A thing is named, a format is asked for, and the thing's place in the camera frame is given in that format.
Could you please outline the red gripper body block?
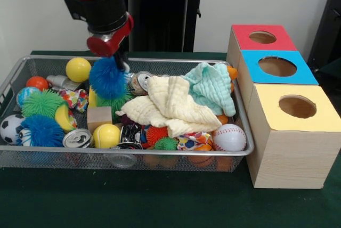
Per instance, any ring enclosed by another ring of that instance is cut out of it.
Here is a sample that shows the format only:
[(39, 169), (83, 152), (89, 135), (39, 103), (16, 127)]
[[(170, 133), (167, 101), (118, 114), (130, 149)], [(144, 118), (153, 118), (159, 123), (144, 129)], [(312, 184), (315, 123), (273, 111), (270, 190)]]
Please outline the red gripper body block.
[(86, 41), (89, 50), (96, 56), (111, 57), (120, 48), (123, 40), (129, 36), (134, 21), (132, 16), (126, 12), (123, 16), (124, 23), (118, 29), (106, 34), (91, 34)]

